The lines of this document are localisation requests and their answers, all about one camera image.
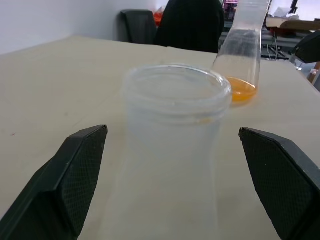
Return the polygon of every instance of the beige tabletop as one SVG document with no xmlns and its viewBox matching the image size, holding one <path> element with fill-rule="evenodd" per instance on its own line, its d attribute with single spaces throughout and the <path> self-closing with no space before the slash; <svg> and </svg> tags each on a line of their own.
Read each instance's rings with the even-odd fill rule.
<svg viewBox="0 0 320 240">
<path fill-rule="evenodd" d="M 145 64 L 210 68 L 216 55 L 83 37 L 0 56 L 0 216 L 69 135 L 107 124 L 98 185 L 80 240 L 104 240 L 104 208 L 121 167 L 123 76 Z M 286 62 L 262 61 L 259 92 L 223 120 L 216 148 L 223 240 L 279 240 L 256 192 L 240 127 L 293 140 L 320 166 L 320 94 Z"/>
</svg>

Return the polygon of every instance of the white wall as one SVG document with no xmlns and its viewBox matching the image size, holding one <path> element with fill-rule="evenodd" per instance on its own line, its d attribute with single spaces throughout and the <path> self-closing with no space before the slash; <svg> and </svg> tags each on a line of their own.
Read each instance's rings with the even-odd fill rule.
<svg viewBox="0 0 320 240">
<path fill-rule="evenodd" d="M 274 14 L 278 7 L 290 8 L 293 0 L 272 0 L 270 14 Z M 320 0 L 298 0 L 297 14 L 301 20 L 313 21 L 320 18 Z"/>
<path fill-rule="evenodd" d="M 70 35 L 117 40 L 123 9 L 155 10 L 168 0 L 0 0 L 0 54 Z"/>
</svg>

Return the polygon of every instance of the glass jar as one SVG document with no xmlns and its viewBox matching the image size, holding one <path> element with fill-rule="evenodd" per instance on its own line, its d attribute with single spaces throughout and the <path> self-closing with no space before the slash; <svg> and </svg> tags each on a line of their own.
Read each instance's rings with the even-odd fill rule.
<svg viewBox="0 0 320 240">
<path fill-rule="evenodd" d="M 232 28 L 212 70 L 231 84 L 232 101 L 244 102 L 256 95 L 261 61 L 261 31 L 270 0 L 240 0 Z"/>
</svg>

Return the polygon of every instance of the orange liquid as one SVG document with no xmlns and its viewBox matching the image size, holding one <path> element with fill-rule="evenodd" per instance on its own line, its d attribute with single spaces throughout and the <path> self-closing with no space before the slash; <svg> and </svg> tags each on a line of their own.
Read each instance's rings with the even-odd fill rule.
<svg viewBox="0 0 320 240">
<path fill-rule="evenodd" d="M 244 102 L 250 100 L 257 93 L 254 85 L 239 78 L 227 76 L 232 88 L 232 102 Z"/>
</svg>

